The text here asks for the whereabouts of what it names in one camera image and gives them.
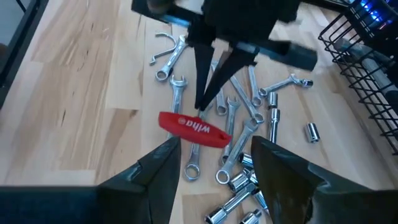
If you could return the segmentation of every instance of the wood grain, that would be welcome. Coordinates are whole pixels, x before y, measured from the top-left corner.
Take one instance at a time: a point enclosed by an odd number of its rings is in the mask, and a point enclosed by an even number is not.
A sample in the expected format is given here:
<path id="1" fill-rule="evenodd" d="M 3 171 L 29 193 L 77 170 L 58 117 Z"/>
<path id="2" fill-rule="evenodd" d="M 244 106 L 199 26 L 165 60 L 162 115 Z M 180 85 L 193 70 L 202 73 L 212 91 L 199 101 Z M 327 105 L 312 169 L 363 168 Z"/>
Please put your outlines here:
<path id="1" fill-rule="evenodd" d="M 149 66 L 152 55 L 171 47 L 186 29 L 140 16 L 130 0 L 49 1 L 42 21 L 0 112 L 0 184 L 92 185 L 103 182 L 135 163 L 165 141 L 157 125 L 160 111 L 169 111 L 172 89 L 154 75 L 169 59 Z M 198 9 L 200 1 L 179 4 Z M 317 35 L 336 17 L 335 12 L 301 4 L 298 22 L 277 23 L 273 39 L 289 39 L 317 50 L 318 63 L 305 72 L 259 55 L 255 73 L 260 87 L 285 79 L 290 73 L 311 78 L 314 86 L 287 86 L 278 91 L 281 121 L 278 144 L 343 177 L 372 189 L 398 187 L 397 159 L 358 97 L 339 75 Z M 228 44 L 217 40 L 214 59 Z M 174 75 L 184 76 L 182 113 L 196 115 L 193 49 L 185 49 Z M 248 95 L 247 69 L 236 77 Z M 228 82 L 225 97 L 237 96 Z M 264 106 L 260 113 L 267 116 Z M 234 130 L 236 142 L 249 117 L 242 104 Z M 224 129 L 226 117 L 211 110 L 211 124 Z M 303 127 L 315 122 L 322 140 L 309 144 Z M 265 136 L 262 124 L 256 134 Z M 182 141 L 181 169 L 190 156 L 190 142 Z M 250 141 L 245 145 L 248 152 Z M 201 148 L 201 177 L 187 182 L 181 175 L 171 223 L 203 223 L 203 217 L 232 194 L 215 181 L 220 149 Z M 228 218 L 237 223 L 257 207 L 245 200 Z M 270 223 L 262 216 L 261 223 Z"/>

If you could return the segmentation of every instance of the wooden table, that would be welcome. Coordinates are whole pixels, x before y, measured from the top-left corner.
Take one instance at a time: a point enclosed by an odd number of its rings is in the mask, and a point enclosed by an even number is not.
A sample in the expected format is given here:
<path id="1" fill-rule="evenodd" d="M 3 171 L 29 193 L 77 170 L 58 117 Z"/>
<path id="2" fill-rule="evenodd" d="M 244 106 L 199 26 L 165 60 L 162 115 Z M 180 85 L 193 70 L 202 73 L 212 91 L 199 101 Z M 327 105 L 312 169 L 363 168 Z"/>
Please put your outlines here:
<path id="1" fill-rule="evenodd" d="M 97 184 L 165 141 L 167 133 L 157 125 L 157 115 L 170 109 L 172 89 L 168 83 L 157 82 L 154 75 L 168 57 L 152 67 L 149 62 L 151 55 L 170 47 L 171 41 L 154 35 L 167 32 L 178 37 L 186 30 L 135 14 L 130 5 L 130 0 L 49 2 L 0 112 L 0 183 Z M 368 119 L 368 112 L 357 103 L 358 97 L 348 89 L 347 81 L 317 40 L 335 16 L 334 12 L 302 4 L 298 10 L 300 25 L 277 24 L 272 31 L 273 39 L 290 39 L 318 49 L 312 73 L 262 55 L 257 58 L 259 86 L 285 79 L 293 72 L 315 83 L 308 90 L 288 86 L 278 92 L 281 121 L 277 143 L 372 189 L 396 188 L 397 162 L 388 143 L 379 136 L 376 124 Z M 218 41 L 214 46 L 215 58 L 227 47 Z M 174 74 L 188 80 L 182 113 L 196 115 L 192 49 L 184 51 Z M 247 70 L 236 76 L 250 93 Z M 224 94 L 236 95 L 230 83 Z M 265 107 L 260 111 L 265 114 Z M 248 116 L 241 106 L 235 136 Z M 226 117 L 217 116 L 214 110 L 208 120 L 225 127 Z M 322 140 L 317 144 L 305 140 L 303 127 L 308 122 L 318 126 Z M 266 125 L 256 134 L 265 136 Z M 182 147 L 184 167 L 190 143 L 183 141 Z M 219 149 L 202 147 L 201 177 L 194 183 L 180 179 L 171 223 L 203 223 L 205 214 L 230 198 L 227 187 L 215 182 L 220 153 Z M 227 223 L 237 223 L 254 208 L 254 200 L 247 199 Z"/>

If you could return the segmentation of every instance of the wire rack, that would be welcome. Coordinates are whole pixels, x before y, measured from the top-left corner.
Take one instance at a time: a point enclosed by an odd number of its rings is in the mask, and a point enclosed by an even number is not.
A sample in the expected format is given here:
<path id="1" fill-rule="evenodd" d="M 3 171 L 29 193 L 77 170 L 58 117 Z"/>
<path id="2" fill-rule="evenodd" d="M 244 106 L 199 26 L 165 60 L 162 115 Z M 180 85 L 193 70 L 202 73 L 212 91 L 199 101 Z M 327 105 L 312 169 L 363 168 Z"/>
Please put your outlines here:
<path id="1" fill-rule="evenodd" d="M 396 0 L 356 0 L 318 37 L 387 138 L 393 155 L 398 155 L 397 7 Z"/>

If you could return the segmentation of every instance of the wiha logo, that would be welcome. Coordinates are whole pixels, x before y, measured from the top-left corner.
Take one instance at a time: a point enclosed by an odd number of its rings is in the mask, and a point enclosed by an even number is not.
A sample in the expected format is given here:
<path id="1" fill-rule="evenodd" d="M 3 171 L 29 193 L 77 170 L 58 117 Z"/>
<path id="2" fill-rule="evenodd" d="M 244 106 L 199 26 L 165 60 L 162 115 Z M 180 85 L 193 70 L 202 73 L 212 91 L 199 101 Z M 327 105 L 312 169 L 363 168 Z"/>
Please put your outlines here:
<path id="1" fill-rule="evenodd" d="M 205 133 L 209 133 L 210 132 L 210 127 L 207 125 L 202 125 L 201 123 L 196 123 L 194 121 L 191 120 L 185 120 L 185 118 L 180 118 L 178 119 L 178 123 L 182 124 L 182 125 L 186 125 L 188 127 L 192 127 L 195 131 L 197 132 L 205 132 Z"/>

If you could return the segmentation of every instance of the black cable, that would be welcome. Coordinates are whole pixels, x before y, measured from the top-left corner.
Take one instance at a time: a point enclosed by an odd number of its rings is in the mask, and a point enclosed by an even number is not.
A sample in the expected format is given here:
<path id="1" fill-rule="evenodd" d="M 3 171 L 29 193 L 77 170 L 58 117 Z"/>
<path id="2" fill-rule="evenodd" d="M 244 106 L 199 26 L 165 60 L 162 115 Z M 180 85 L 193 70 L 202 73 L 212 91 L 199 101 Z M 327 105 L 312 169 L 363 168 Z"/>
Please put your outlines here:
<path id="1" fill-rule="evenodd" d="M 23 5 L 23 3 L 21 2 L 21 0 L 15 0 L 15 1 L 17 1 L 18 5 L 19 5 L 19 7 L 21 7 L 22 11 L 23 11 L 23 12 L 26 12 L 26 8 L 25 8 L 25 6 Z"/>

